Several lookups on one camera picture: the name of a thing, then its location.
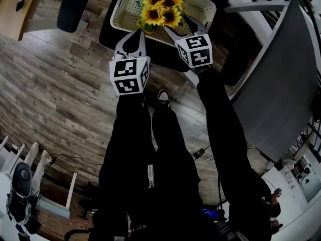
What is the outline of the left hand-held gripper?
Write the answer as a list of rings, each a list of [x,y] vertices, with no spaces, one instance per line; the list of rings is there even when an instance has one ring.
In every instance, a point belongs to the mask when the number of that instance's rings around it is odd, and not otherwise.
[[[109,72],[116,93],[143,93],[150,76],[144,31],[136,30],[124,36],[117,43],[115,53],[109,62]]]

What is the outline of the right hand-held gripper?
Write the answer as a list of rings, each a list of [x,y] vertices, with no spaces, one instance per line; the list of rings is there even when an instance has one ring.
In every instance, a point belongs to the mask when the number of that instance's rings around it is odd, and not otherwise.
[[[180,58],[190,68],[211,65],[213,63],[212,45],[205,26],[188,15],[184,15],[184,20],[194,36],[180,35],[172,28],[164,26],[164,30],[177,47]]]

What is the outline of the yellow sunflower bouquet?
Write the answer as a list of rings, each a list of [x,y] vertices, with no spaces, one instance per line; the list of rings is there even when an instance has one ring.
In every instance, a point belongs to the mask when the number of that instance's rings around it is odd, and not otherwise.
[[[146,33],[152,33],[159,27],[182,27],[184,16],[184,0],[138,0],[140,13],[136,25]]]

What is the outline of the cream perforated plastic basket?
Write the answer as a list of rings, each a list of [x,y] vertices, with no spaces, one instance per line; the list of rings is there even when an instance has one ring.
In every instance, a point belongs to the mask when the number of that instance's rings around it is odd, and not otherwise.
[[[138,29],[136,22],[141,13],[140,0],[117,0],[110,19],[111,26],[126,33]],[[184,0],[183,9],[188,16],[197,19],[208,32],[216,13],[216,6],[210,0]]]

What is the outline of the person's right forearm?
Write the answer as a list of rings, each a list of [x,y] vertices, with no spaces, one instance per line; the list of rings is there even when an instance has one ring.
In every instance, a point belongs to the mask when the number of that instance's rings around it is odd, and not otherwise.
[[[198,73],[197,90],[206,110],[207,129],[212,147],[247,150],[243,128],[218,73],[208,67]]]

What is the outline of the person's left forearm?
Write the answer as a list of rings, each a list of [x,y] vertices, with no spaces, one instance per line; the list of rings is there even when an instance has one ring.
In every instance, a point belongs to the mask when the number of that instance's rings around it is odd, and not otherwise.
[[[154,156],[151,117],[144,95],[121,95],[105,159],[129,160],[130,165],[150,165]]]

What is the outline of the person's shoe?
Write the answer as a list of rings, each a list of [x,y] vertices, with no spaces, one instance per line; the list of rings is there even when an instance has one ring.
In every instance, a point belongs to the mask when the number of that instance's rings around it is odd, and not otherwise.
[[[170,106],[171,97],[166,89],[162,89],[158,93],[157,104],[158,107],[168,108]]]

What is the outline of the black mesh office chair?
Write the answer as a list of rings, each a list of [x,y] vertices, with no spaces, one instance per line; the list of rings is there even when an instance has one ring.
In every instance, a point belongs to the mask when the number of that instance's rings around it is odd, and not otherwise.
[[[127,32],[112,27],[110,20],[118,0],[112,0],[101,27],[99,42],[101,45],[115,49],[116,43]],[[88,0],[62,0],[57,18],[59,29],[73,33],[76,31]],[[209,37],[216,44],[228,50],[221,73],[228,85],[235,85],[247,69],[252,58],[256,37],[253,30],[240,16],[228,16],[223,12],[224,3],[219,4],[219,13],[213,24],[210,24]]]

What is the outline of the white desk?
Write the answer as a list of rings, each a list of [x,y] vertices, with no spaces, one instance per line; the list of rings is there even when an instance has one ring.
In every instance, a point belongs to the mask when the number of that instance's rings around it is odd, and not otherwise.
[[[237,13],[266,47],[280,27],[289,3],[290,0],[229,0],[224,11]]]

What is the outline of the person's leg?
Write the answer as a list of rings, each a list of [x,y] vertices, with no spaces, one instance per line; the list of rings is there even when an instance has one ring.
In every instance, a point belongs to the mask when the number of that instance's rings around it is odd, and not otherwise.
[[[187,150],[175,112],[160,107],[152,115],[152,132],[158,149],[154,162],[154,183],[167,202],[200,206],[200,178]]]

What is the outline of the wooden desk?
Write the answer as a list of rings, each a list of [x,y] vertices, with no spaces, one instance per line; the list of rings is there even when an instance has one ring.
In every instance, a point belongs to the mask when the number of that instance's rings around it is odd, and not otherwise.
[[[0,34],[20,41],[40,0],[0,0]]]

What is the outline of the gray black device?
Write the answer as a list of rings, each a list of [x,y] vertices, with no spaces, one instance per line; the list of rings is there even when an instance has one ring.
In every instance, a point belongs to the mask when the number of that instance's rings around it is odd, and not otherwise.
[[[7,212],[18,230],[24,234],[36,234],[41,227],[36,219],[38,194],[32,194],[32,171],[28,164],[20,162],[16,165],[7,197]]]

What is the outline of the person's torso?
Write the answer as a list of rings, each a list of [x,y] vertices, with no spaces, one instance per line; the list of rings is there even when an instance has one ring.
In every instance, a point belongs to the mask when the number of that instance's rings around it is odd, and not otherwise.
[[[202,210],[200,178],[185,147],[159,147],[148,186],[140,154],[106,155],[99,174],[98,211],[90,241],[271,241],[270,211],[247,146],[215,146],[214,161],[230,209],[226,224]]]

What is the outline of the blue lit device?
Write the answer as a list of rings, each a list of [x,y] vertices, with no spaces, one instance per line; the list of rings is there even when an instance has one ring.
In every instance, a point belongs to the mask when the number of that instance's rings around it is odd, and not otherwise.
[[[202,212],[206,214],[211,219],[217,219],[218,218],[218,212],[217,210],[212,209],[202,209]]]

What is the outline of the black metal frame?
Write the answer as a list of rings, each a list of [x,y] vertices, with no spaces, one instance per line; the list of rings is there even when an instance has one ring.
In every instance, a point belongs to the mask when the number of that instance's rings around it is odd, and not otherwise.
[[[308,123],[298,138],[294,141],[290,150],[293,156],[299,154],[304,148],[309,149],[317,158],[321,158],[321,120],[316,123]]]

